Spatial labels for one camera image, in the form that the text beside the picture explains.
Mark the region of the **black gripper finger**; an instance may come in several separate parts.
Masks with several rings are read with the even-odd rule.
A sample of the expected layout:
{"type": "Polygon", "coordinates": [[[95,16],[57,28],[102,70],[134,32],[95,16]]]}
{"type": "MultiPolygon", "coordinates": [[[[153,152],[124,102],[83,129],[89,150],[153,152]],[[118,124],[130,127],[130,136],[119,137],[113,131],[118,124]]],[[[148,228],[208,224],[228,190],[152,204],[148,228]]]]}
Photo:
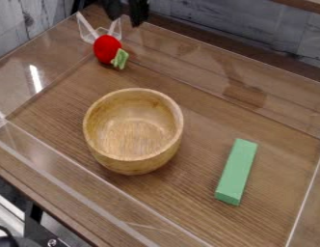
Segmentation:
{"type": "Polygon", "coordinates": [[[128,0],[129,16],[133,27],[138,27],[149,18],[150,0],[128,0]]]}
{"type": "Polygon", "coordinates": [[[111,20],[117,20],[122,16],[124,5],[121,0],[102,0],[102,7],[111,20]]]}

